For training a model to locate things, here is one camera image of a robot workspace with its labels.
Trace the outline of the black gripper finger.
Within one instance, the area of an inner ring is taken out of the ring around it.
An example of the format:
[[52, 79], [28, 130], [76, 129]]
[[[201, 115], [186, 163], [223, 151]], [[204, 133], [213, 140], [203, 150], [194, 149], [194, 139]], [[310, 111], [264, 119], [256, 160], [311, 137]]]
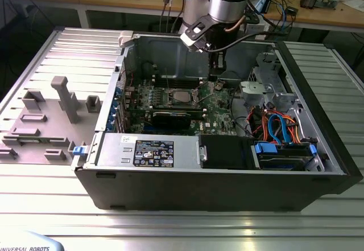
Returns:
[[213, 81], [225, 72], [225, 52], [209, 54], [209, 80]]

